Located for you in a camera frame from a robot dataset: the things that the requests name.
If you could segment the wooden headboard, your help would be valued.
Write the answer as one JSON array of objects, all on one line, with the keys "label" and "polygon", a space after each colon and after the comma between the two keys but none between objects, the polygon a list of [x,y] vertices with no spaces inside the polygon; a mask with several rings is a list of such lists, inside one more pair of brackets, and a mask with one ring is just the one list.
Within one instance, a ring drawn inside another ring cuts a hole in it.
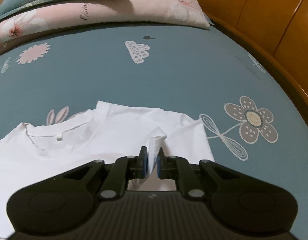
[{"label": "wooden headboard", "polygon": [[308,0],[198,0],[219,30],[254,53],[308,125]]}]

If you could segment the white long-sleeve shirt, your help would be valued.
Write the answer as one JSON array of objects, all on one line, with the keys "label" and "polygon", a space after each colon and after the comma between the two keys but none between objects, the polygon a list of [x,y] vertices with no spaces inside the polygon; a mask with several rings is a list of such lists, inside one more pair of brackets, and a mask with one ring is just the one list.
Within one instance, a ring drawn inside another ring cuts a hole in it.
[{"label": "white long-sleeve shirt", "polygon": [[150,173],[160,149],[192,164],[214,158],[201,119],[160,108],[99,101],[95,109],[59,124],[19,124],[0,140],[0,238],[14,232],[6,205],[19,189],[96,159],[113,163],[138,155],[142,146]]}]

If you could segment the pink floral folded quilt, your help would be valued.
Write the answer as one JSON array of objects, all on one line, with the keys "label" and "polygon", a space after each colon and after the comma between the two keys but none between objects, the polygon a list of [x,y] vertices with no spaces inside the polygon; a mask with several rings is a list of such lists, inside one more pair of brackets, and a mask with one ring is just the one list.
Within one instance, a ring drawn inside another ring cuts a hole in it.
[{"label": "pink floral folded quilt", "polygon": [[109,22],[157,22],[208,29],[197,0],[72,0],[0,22],[0,53],[38,33]]}]

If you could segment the teal floral bed sheet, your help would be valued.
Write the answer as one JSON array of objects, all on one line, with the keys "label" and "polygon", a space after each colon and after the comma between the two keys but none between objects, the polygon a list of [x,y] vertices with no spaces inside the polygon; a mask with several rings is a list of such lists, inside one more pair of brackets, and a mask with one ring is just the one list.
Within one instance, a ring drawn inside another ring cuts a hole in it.
[{"label": "teal floral bed sheet", "polygon": [[0,139],[101,101],[208,116],[215,161],[281,186],[308,239],[308,111],[278,74],[214,27],[99,24],[29,37],[0,55]]}]

